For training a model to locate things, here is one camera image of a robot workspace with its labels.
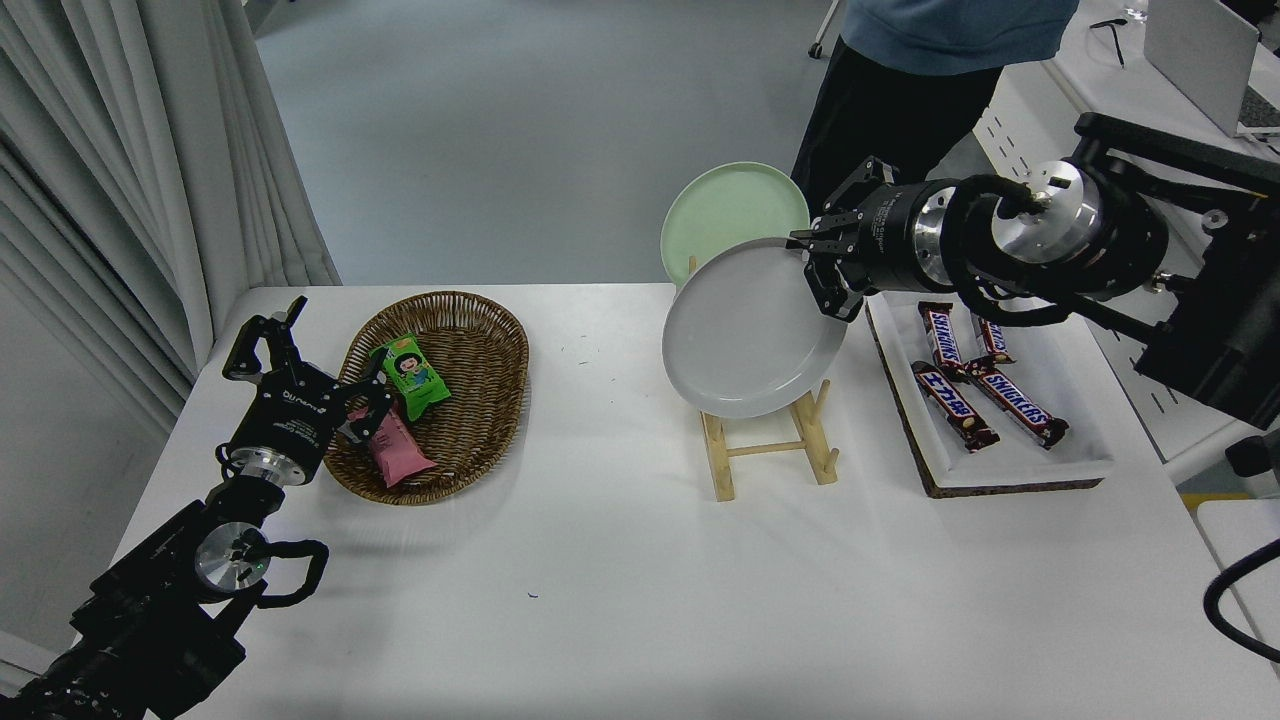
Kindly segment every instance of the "blue shirt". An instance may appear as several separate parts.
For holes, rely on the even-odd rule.
[[[1079,0],[850,0],[841,37],[872,60],[954,76],[1057,53]]]

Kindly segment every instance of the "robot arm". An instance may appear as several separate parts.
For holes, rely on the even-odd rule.
[[[892,184],[868,161],[813,228],[792,233],[823,314],[851,322],[881,291],[955,292],[1006,325],[1078,313],[1147,346],[1137,370],[1258,428],[1280,414],[1280,165],[1105,115],[1075,126],[1070,158],[1025,183],[995,176]],[[1239,190],[1155,177],[1126,152]],[[1202,213],[1211,237],[1194,278],[1160,272],[1165,223],[1147,199]],[[1102,301],[1146,286],[1178,296],[1149,325]],[[1011,313],[1007,297],[1047,307]]]
[[[72,616],[82,639],[13,700],[0,717],[41,720],[177,717],[204,701],[244,660],[236,632],[253,609],[288,607],[320,584],[329,548],[319,541],[269,542],[266,516],[284,487],[306,484],[335,432],[360,442],[390,407],[378,377],[381,356],[361,380],[340,386],[302,361],[288,313],[253,316],[241,329],[224,377],[257,386],[232,441],[218,448],[223,482],[195,501],[90,584],[92,597]],[[262,372],[259,341],[271,369]],[[346,404],[365,397],[370,413],[348,423]],[[271,559],[310,559],[297,591],[266,594]],[[200,606],[229,601],[210,618]]]

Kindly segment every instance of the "snickers bar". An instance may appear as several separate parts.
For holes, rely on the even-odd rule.
[[[987,427],[987,421],[978,415],[978,411],[965,401],[960,391],[937,368],[918,360],[911,363],[911,373],[915,374],[915,382],[920,384],[924,396],[932,397],[946,415],[947,424],[960,436],[965,450],[978,452],[1000,442],[996,430]]]
[[[924,334],[929,338],[933,363],[950,380],[965,382],[964,357],[956,334],[951,329],[950,302],[920,302],[920,319],[924,320]]]
[[[969,375],[987,397],[1025,428],[1044,450],[1057,445],[1070,428],[1066,420],[1050,415],[1028,400],[1007,375],[996,369],[991,357],[969,363]]]
[[[1005,333],[1001,332],[1000,325],[977,313],[972,313],[972,316],[973,333],[978,336],[982,354],[991,357],[997,365],[1015,363],[1014,356],[1009,354],[1009,346],[1005,345]]]

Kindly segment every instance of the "woven basket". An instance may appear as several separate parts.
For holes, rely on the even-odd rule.
[[[365,447],[337,436],[325,466],[351,492],[388,505],[426,505],[453,495],[502,459],[524,410],[529,340],[506,307],[467,292],[407,297],[372,316],[356,333],[338,379],[356,382],[369,352],[404,333],[417,336],[428,363],[453,397],[408,423],[422,454],[438,465],[388,488]],[[390,383],[388,392],[398,395]],[[353,401],[348,411],[365,402]]]

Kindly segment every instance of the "dark pants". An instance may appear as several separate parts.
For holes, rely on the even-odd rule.
[[[1001,68],[913,76],[879,65],[841,38],[831,51],[791,179],[820,215],[827,197],[868,155],[920,182],[982,117]]]

